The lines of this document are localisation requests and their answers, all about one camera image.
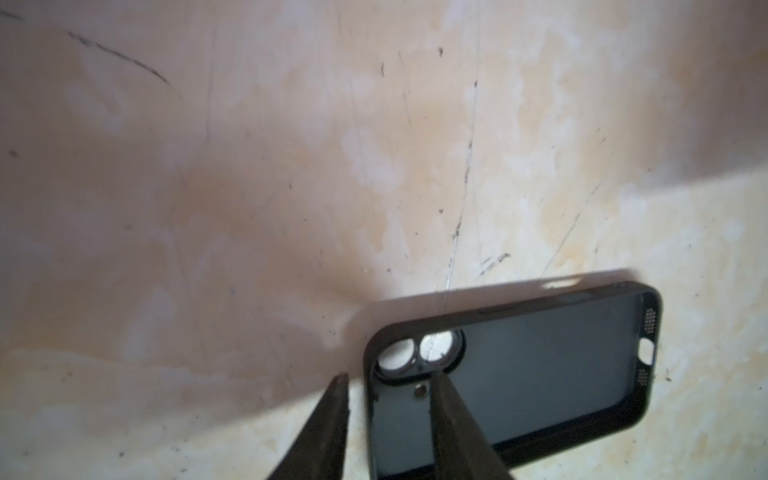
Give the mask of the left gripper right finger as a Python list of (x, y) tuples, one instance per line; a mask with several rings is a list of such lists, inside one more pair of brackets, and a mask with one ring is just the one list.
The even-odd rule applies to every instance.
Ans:
[(430, 378), (430, 422), (436, 479), (512, 479), (441, 371)]

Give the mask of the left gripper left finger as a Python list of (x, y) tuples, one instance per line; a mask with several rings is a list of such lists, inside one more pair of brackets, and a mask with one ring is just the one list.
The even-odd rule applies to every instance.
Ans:
[(341, 479), (349, 417), (349, 375), (340, 373), (330, 381), (269, 479)]

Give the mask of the black phone case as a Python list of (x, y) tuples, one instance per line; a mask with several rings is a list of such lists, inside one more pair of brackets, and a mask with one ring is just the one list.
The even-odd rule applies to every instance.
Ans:
[(436, 371), (511, 468), (633, 427), (654, 380), (639, 347), (658, 341), (662, 308), (655, 288), (620, 282), (380, 329), (363, 357), (371, 476), (432, 477)]

